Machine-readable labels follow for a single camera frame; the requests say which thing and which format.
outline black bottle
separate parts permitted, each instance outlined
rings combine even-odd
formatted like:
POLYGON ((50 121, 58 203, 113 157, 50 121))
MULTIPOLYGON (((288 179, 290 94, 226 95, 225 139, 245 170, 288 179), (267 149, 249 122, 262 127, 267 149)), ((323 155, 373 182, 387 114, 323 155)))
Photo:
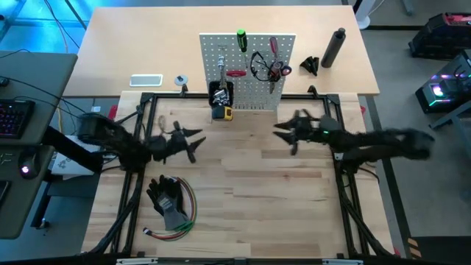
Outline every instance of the black bottle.
POLYGON ((324 53, 324 57, 321 60, 322 67, 330 68, 332 66, 332 63, 336 59, 340 47, 344 43, 346 37, 347 36, 345 35, 344 28, 340 28, 339 30, 333 33, 332 38, 329 42, 329 46, 327 46, 327 49, 324 53))

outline keyboard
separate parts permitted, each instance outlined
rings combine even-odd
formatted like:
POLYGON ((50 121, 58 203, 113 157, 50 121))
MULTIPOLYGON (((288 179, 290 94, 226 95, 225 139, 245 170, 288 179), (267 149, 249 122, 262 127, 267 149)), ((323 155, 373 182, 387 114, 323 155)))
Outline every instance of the keyboard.
POLYGON ((0 99, 0 138, 21 138, 34 106, 30 100, 0 99))

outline smartphone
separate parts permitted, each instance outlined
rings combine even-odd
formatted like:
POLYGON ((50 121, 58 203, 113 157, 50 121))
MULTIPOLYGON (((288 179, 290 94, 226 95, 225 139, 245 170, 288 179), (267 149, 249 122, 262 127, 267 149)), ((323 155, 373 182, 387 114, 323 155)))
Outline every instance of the smartphone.
POLYGON ((0 207, 1 207, 1 203, 5 199, 5 195, 7 194, 9 187, 10 187, 10 181, 0 180, 0 207))
POLYGON ((162 85, 162 74, 133 74, 130 80, 132 87, 152 87, 162 85))

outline desk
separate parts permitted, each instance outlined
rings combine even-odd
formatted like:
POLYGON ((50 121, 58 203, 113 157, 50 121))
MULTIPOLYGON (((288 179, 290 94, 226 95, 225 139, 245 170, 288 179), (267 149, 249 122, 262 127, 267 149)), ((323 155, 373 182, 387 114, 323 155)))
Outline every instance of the desk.
MULTIPOLYGON (((364 131, 357 95, 339 96, 347 130, 364 131)), ((124 91, 116 119, 133 112, 140 98, 140 92, 124 91)), ((156 117, 164 115, 168 128, 178 120, 188 129, 203 129, 190 140, 202 136, 207 139, 196 151, 195 164, 185 153, 168 158, 166 165, 154 161, 148 164, 132 254, 145 251, 147 256, 180 258, 327 258, 347 253, 330 150, 321 144, 300 143, 300 151, 293 157, 288 145, 272 134, 273 124, 290 119, 294 110, 301 108, 310 110, 313 116, 324 113, 320 102, 282 100, 278 117, 274 112, 236 111, 231 122, 210 123, 207 100, 159 99, 156 117), (163 229, 163 220, 145 189, 151 178, 160 174, 184 177, 196 192, 196 224, 179 241, 159 241, 141 232, 143 227, 163 229)), ((156 123, 157 119, 153 135, 159 133, 156 123)), ((135 117, 124 126, 132 132, 135 117)), ((83 251, 95 247, 115 221, 123 181, 124 172, 119 170, 102 174, 83 251)), ((359 172, 356 183, 366 224, 392 252, 377 180, 359 172)), ((126 222, 120 248, 127 228, 126 222)), ((357 238, 355 245, 360 249, 357 238)))
MULTIPOLYGON (((9 53, 0 51, 0 57, 9 53)), ((11 160, 9 163, 0 164, 0 180, 11 181, 10 190, 6 193, 0 210, 0 239, 13 239, 20 235, 39 186, 47 174, 47 166, 54 150, 95 172, 99 172, 102 167, 102 159, 92 157, 87 150, 49 126, 56 106, 59 104, 58 98, 62 96, 76 60, 75 54, 35 52, 19 52, 0 59, 0 76, 29 83, 56 96, 53 97, 13 80, 7 87, 0 88, 2 99, 28 96, 31 99, 20 97, 18 100, 36 102, 21 138, 0 139, 0 154, 13 154, 9 158, 11 160), (40 174, 32 180, 25 180, 19 175, 19 153, 25 148, 24 146, 39 144, 43 145, 39 151, 40 174)), ((40 222, 46 210, 47 204, 41 202, 32 226, 36 226, 37 220, 40 222)))
POLYGON ((177 90, 174 78, 184 74, 190 91, 207 93, 199 33, 240 28, 297 35, 284 93, 305 93, 310 85, 320 93, 379 93, 351 6, 100 7, 64 96, 120 96, 131 89, 132 74, 163 74, 161 91, 177 90), (300 68, 307 57, 322 57, 339 27, 347 39, 332 68, 320 68, 318 77, 300 68))

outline tool holder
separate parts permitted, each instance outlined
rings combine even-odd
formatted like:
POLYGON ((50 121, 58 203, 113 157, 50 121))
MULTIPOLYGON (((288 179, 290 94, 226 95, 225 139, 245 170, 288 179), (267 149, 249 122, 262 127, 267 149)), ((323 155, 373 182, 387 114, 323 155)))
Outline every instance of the tool holder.
MULTIPOLYGON (((279 49, 279 59, 285 65, 289 65, 292 49, 294 47, 295 34, 247 34, 247 63, 250 64, 252 54, 259 51, 266 63, 270 66, 275 56, 270 49, 269 39, 276 37, 279 49)), ((226 80, 234 84, 233 108, 238 110, 276 110, 280 103, 281 94, 286 77, 281 77, 276 82, 275 90, 270 93, 270 82, 261 82, 252 76, 249 68, 246 68, 244 54, 238 47, 236 33, 200 33, 201 53, 205 67, 207 88, 210 82, 220 80, 218 68, 219 55, 225 56, 225 71, 246 71, 244 77, 228 77, 226 80)), ((268 75, 268 70, 261 68, 254 61, 253 65, 258 70, 258 76, 263 80, 268 75)))

